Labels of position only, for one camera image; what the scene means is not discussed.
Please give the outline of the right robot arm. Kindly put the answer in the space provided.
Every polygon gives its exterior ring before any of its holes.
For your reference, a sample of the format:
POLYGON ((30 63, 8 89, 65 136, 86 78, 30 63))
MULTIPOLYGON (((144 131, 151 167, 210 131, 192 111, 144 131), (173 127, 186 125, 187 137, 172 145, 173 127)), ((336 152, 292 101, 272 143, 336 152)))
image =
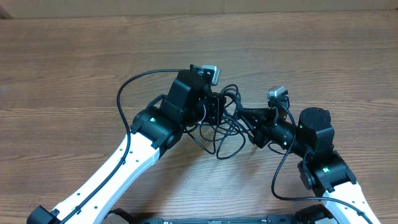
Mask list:
POLYGON ((296 121, 288 107, 277 105, 244 109, 239 118, 252 132, 256 146, 275 143, 287 154, 301 157, 300 178, 314 195, 291 201, 317 201, 318 205, 297 212, 296 223, 379 223, 353 171, 334 149, 335 130, 327 110, 306 108, 296 121))

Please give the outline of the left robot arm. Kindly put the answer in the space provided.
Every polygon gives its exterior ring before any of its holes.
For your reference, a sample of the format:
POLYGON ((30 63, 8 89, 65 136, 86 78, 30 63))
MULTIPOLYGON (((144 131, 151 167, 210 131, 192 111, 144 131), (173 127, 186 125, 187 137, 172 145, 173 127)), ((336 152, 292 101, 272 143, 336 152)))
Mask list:
POLYGON ((39 205, 28 223, 101 223, 129 186, 182 137, 188 127, 219 123, 223 107, 211 90, 220 70, 214 65, 176 69, 166 95, 159 95, 132 123, 121 115, 126 136, 111 157, 71 196, 51 211, 39 205))

